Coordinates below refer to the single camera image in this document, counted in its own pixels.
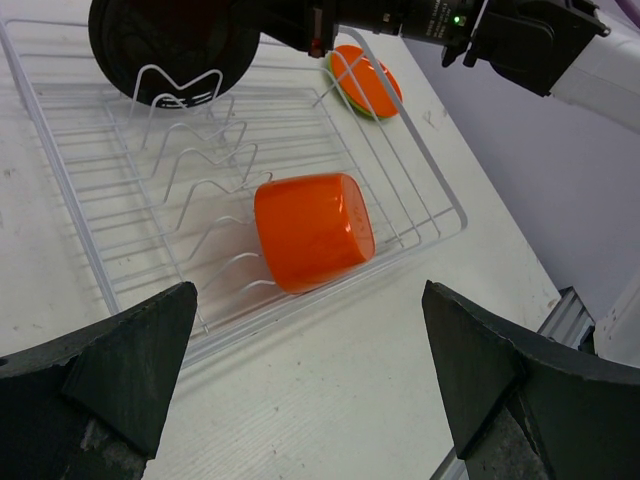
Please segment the orange plate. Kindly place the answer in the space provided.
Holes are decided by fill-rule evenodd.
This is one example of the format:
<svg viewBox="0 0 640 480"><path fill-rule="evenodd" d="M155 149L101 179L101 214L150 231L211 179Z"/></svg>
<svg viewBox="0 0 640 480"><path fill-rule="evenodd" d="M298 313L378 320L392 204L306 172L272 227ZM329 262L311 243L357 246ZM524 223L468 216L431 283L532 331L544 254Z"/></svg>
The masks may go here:
<svg viewBox="0 0 640 480"><path fill-rule="evenodd" d="M331 53L337 81L357 104L374 116L377 116L376 112L383 116L398 114L394 101L361 47L340 45Z"/></svg>

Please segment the green plate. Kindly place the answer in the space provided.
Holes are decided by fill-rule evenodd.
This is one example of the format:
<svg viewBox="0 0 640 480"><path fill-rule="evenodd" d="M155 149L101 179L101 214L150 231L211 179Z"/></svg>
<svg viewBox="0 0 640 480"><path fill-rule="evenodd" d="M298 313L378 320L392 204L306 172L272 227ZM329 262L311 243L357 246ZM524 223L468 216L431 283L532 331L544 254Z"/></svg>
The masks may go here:
<svg viewBox="0 0 640 480"><path fill-rule="evenodd" d="M333 60L332 60L332 56L333 56L333 53L329 54L329 56L328 56L328 60L327 60L327 62L326 62L326 63L327 63L327 67L328 67L328 70L329 70L329 72L330 72L331 77L332 77L333 79L337 80L338 76L337 76L337 74L335 73L335 69L333 68ZM389 71L388 71L387 67L386 67L386 66L384 66L381 62L379 62L379 63L380 63L380 65L381 65L381 67L383 67L384 72L385 72L385 73L388 73ZM373 119L373 118L374 118L374 115L373 115L369 110L366 110L366 109L362 108L359 104L357 104L357 103L353 100L353 98L349 95L349 93L348 93L347 91L345 91L345 90L343 89L343 87L341 87L341 86L340 86L340 83L339 83L339 82L338 82L338 89L339 89L339 91L340 91L341 93L343 93L343 94L344 94L344 97L345 97L346 101L347 101L347 102L348 102L348 104L349 104L349 105L354 109L354 111L355 111L355 112L357 112L357 113L359 113L359 114L363 115L365 118L368 118L368 119ZM383 115L378 114L377 112L376 112L376 115L378 116L378 119L381 119L381 120L387 120L387 119L390 119L390 118L392 118L393 116L397 115L397 112L396 112L395 114L392 114L391 116L383 116Z"/></svg>

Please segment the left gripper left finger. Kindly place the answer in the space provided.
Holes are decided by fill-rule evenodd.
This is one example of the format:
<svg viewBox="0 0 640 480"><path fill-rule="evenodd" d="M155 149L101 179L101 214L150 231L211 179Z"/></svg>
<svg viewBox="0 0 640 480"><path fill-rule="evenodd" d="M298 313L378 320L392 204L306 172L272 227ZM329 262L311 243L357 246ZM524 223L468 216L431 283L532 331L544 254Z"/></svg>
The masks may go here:
<svg viewBox="0 0 640 480"><path fill-rule="evenodd" d="M182 282L2 357L2 478L142 478L159 449L196 310L196 287Z"/></svg>

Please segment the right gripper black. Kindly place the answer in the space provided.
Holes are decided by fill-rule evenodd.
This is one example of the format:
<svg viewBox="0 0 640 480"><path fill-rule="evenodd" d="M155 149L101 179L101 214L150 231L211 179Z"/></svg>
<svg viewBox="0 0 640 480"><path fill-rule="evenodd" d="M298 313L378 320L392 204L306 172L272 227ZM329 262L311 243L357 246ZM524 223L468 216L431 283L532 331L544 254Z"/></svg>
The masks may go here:
<svg viewBox="0 0 640 480"><path fill-rule="evenodd" d="M251 1L251 23L309 56L325 56L337 36L337 1Z"/></svg>

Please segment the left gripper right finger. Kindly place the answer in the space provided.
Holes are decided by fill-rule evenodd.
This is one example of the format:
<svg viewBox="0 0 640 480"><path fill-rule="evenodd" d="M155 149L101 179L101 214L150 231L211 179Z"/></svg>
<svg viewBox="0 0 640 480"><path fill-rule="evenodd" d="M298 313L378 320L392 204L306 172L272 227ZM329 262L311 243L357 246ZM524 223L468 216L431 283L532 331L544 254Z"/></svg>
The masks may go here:
<svg viewBox="0 0 640 480"><path fill-rule="evenodd" d="M426 283L422 309L469 478L638 478L638 369L554 342L440 283Z"/></svg>

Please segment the black plate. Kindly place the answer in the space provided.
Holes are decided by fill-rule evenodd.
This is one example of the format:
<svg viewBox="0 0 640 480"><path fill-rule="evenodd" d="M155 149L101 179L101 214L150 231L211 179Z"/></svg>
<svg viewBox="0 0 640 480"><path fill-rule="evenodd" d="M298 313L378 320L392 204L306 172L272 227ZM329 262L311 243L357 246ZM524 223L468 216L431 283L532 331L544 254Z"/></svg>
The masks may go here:
<svg viewBox="0 0 640 480"><path fill-rule="evenodd" d="M188 107L231 89L251 65L260 33L228 19L227 1L93 1L93 55L122 93L149 105L170 93Z"/></svg>

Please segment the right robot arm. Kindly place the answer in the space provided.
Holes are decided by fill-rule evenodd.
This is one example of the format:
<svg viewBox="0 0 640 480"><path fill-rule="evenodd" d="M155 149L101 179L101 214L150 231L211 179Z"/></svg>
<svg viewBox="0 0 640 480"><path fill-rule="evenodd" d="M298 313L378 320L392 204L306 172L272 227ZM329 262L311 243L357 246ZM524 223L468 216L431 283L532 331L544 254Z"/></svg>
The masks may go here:
<svg viewBox="0 0 640 480"><path fill-rule="evenodd" d="M341 26L440 45L441 64L487 62L541 97L639 129L639 8L592 1L234 1L232 18L312 57Z"/></svg>

